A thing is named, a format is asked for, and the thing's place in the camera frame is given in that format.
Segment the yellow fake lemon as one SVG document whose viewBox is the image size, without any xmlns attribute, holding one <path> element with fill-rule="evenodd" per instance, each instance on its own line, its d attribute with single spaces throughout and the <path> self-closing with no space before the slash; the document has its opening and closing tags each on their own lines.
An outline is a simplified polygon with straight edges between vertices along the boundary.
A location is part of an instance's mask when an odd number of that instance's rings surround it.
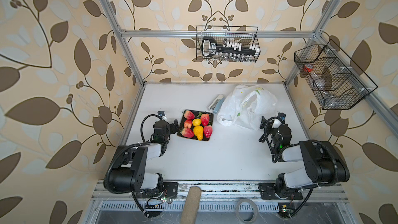
<svg viewBox="0 0 398 224">
<path fill-rule="evenodd" d="M 193 125 L 194 127 L 199 126 L 199 125 L 201 125 L 201 124 L 202 124 L 202 122 L 201 122 L 201 119 L 200 119 L 200 118 L 196 118 L 196 119 L 192 120 L 192 125 Z"/>
</svg>

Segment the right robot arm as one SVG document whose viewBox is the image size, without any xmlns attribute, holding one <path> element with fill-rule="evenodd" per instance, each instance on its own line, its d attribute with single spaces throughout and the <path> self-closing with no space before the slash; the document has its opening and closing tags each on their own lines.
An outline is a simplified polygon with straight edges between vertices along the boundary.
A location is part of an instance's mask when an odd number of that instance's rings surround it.
<svg viewBox="0 0 398 224">
<path fill-rule="evenodd" d="M 260 183 L 263 200 L 301 200 L 295 208 L 283 206 L 279 216 L 292 219 L 307 203 L 314 189 L 345 183 L 350 172 L 344 159 L 328 141 L 306 140 L 292 144 L 292 131 L 285 122 L 286 115 L 261 119 L 263 134 L 259 141 L 268 145 L 273 164 L 302 162 L 303 167 L 280 173 L 273 185 Z"/>
</svg>

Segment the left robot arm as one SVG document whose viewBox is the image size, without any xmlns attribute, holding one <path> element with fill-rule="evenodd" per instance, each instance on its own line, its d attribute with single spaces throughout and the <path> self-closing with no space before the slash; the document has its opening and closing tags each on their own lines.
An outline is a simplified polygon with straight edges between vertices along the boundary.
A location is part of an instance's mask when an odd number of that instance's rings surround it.
<svg viewBox="0 0 398 224">
<path fill-rule="evenodd" d="M 171 135 L 179 132 L 175 119 L 168 122 L 164 111 L 146 116 L 140 125 L 141 143 L 120 145 L 106 171 L 104 188 L 115 195 L 129 194 L 146 218 L 158 215 L 164 203 L 177 197 L 178 182 L 165 182 L 161 173 L 146 171 L 147 161 L 166 152 Z"/>
</svg>

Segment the white plastic bag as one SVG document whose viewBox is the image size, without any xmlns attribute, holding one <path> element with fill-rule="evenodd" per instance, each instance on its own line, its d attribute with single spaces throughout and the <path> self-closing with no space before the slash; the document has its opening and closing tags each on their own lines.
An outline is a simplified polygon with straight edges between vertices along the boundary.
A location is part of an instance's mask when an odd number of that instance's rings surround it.
<svg viewBox="0 0 398 224">
<path fill-rule="evenodd" d="M 259 86 L 238 85 L 226 97 L 217 114 L 217 121 L 225 127 L 259 130 L 262 117 L 273 117 L 278 99 Z"/>
</svg>

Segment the small fake peach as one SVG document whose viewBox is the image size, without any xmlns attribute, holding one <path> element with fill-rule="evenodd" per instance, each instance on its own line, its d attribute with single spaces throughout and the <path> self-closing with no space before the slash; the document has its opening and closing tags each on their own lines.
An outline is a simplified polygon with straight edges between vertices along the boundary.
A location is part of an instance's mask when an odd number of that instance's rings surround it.
<svg viewBox="0 0 398 224">
<path fill-rule="evenodd" d="M 183 123 L 183 127 L 188 129 L 192 128 L 192 120 L 190 119 L 185 120 L 185 122 Z"/>
</svg>

